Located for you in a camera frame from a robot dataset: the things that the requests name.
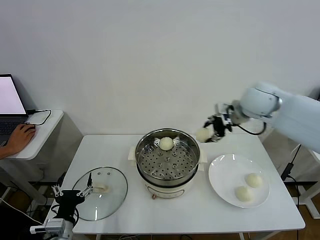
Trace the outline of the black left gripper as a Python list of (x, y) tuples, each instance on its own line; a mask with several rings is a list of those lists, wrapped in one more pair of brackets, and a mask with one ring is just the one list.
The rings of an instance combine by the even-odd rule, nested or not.
[(93, 191), (92, 173), (89, 173), (86, 188), (80, 190), (62, 190), (62, 184), (65, 178), (63, 173), (56, 183), (51, 186), (55, 201), (58, 204), (56, 219), (64, 219), (69, 222), (75, 222), (74, 214), (76, 212), (77, 205), (84, 202), (84, 198), (90, 195)]

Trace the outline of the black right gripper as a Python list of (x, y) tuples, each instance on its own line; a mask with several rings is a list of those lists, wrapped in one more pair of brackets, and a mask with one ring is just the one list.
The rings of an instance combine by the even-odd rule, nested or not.
[(226, 126), (223, 122), (223, 119), (217, 115), (211, 115), (207, 118), (203, 127), (207, 128), (208, 126), (213, 126), (214, 134), (207, 139), (207, 143), (216, 143), (219, 142), (222, 138), (225, 137)]

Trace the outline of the bare person hand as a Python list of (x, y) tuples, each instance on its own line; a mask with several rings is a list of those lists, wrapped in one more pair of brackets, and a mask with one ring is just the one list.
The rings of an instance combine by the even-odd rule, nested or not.
[(10, 135), (6, 148), (9, 155), (15, 155), (22, 151), (32, 140), (36, 133), (36, 126), (33, 124), (19, 124)]

